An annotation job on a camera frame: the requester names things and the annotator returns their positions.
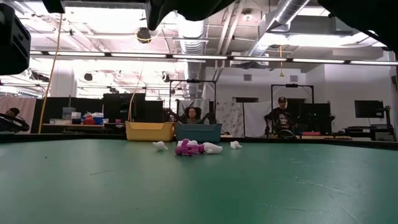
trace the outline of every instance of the green table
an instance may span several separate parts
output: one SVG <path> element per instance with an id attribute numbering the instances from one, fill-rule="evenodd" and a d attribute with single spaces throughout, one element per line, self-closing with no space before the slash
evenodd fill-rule
<path id="1" fill-rule="evenodd" d="M 241 144 L 193 157 L 122 140 L 0 144 L 0 223 L 398 222 L 397 151 Z"/>

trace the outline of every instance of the teal bin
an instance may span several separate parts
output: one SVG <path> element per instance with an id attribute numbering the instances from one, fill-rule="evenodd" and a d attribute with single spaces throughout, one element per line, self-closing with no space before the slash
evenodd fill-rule
<path id="1" fill-rule="evenodd" d="M 175 125 L 175 138 L 178 141 L 189 139 L 198 142 L 219 142 L 222 124 L 180 124 Z"/>

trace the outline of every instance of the yellow bin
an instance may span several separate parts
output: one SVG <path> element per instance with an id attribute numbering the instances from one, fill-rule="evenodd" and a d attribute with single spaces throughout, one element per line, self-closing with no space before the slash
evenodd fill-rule
<path id="1" fill-rule="evenodd" d="M 126 121 L 129 141 L 171 141 L 174 137 L 174 123 L 138 123 Z"/>

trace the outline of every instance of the black t-shirt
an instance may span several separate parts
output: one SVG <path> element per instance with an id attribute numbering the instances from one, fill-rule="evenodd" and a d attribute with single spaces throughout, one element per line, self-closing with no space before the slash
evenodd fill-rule
<path id="1" fill-rule="evenodd" d="M 272 120 L 272 128 L 277 133 L 283 129 L 293 131 L 293 116 L 288 112 L 287 108 L 275 108 L 266 118 Z"/>

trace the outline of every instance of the white toy piece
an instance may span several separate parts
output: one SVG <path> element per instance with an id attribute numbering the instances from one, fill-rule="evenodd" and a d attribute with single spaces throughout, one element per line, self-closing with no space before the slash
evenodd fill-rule
<path id="1" fill-rule="evenodd" d="M 223 148 L 221 146 L 217 146 L 212 143 L 205 142 L 203 143 L 205 145 L 205 152 L 207 154 L 219 154 L 223 151 Z"/>
<path id="2" fill-rule="evenodd" d="M 158 151 L 169 150 L 168 147 L 164 144 L 164 142 L 153 142 L 153 145 L 156 147 Z"/>
<path id="3" fill-rule="evenodd" d="M 238 141 L 231 142 L 231 149 L 241 149 L 242 146 L 239 144 Z"/>
<path id="4" fill-rule="evenodd" d="M 189 142 L 188 142 L 188 145 L 190 145 L 190 146 L 197 146 L 197 145 L 198 145 L 198 142 L 197 142 L 196 140 L 192 140 L 192 141 L 189 141 Z"/>

